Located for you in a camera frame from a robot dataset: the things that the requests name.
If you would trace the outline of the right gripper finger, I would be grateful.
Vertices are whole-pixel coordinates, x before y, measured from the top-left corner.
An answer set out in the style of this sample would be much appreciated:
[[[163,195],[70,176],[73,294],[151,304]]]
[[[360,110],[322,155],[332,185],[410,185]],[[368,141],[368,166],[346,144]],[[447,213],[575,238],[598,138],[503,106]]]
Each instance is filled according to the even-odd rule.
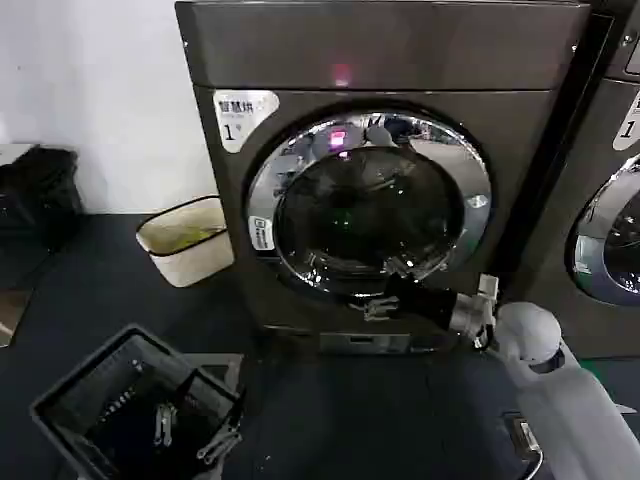
[[[400,257],[390,257],[384,261],[384,270],[388,275],[398,275],[401,279],[409,279],[414,283],[423,281],[427,273],[419,265]]]
[[[370,299],[363,307],[363,318],[366,322],[388,321],[397,313],[399,306],[397,297]]]

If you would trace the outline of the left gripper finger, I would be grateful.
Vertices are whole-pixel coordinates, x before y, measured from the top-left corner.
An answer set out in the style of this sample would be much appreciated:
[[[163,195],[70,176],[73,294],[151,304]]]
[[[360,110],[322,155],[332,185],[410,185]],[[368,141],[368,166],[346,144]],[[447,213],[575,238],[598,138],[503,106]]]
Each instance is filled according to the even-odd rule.
[[[197,451],[196,458],[202,461],[214,461],[238,439],[238,432],[227,432],[216,435],[207,445]]]
[[[160,404],[156,409],[155,443],[171,444],[172,429],[176,421],[177,409],[172,404]]]

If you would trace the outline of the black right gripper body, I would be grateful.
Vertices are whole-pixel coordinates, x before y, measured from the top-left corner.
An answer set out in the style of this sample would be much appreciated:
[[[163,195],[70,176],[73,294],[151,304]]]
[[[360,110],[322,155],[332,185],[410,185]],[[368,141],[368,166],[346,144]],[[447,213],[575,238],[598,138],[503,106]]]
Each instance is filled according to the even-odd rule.
[[[449,289],[421,286],[410,278],[390,276],[385,294],[397,299],[400,312],[421,316],[447,331],[457,303],[457,293]]]

